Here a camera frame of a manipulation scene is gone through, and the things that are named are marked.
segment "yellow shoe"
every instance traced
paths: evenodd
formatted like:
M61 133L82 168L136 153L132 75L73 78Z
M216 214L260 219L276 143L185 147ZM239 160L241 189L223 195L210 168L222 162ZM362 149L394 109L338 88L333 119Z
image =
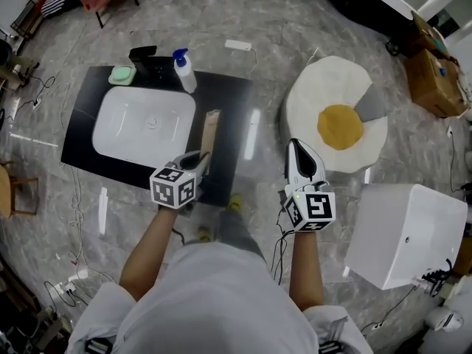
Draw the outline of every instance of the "yellow shoe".
M241 194L233 194L226 209L230 209L240 214L243 210L243 196Z
M199 243L211 243L213 240L210 230L206 227L198 227L197 240Z

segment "soap dish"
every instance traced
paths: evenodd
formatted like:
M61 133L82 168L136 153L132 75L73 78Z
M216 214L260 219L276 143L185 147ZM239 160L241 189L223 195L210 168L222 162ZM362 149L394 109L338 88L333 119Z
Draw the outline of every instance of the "soap dish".
M108 82L115 86L129 86L136 74L136 67L132 66L115 66L111 70Z

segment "drain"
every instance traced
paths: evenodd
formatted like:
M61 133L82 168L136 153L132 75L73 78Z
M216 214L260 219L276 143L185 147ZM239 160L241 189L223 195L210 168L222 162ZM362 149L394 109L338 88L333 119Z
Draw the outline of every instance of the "drain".
M159 126L159 122L154 117L149 117L146 119L146 127L150 130L156 130L157 126Z

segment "power strip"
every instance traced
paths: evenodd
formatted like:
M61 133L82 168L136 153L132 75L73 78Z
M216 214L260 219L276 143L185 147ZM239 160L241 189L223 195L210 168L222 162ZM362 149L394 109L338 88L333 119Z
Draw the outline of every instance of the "power strip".
M72 282L69 282L67 283L65 286L64 286L64 290L68 291L68 292L74 292L76 289L75 287L75 284L72 283Z
M251 51L252 45L249 42L234 41L232 39L226 39L224 44L228 49L236 49L243 51Z
M378 324L375 324L373 327L372 327L372 330L377 330L377 329L380 329L383 327L383 322L379 322Z
M36 101L32 103L32 112L35 113L39 109L42 103L43 103L43 97L39 95Z

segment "wooden chair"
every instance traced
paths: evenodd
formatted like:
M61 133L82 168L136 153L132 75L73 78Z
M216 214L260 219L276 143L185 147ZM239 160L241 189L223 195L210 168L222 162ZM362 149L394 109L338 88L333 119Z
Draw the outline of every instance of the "wooden chair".
M27 178L25 180L19 181L16 179L16 177L10 176L4 166L12 163L13 162L0 163L0 212L6 218L16 214L36 215L36 212L38 211L38 201L36 201L36 208L34 212L19 211L15 209L15 190L18 185L36 182L36 191L38 191L38 179Z

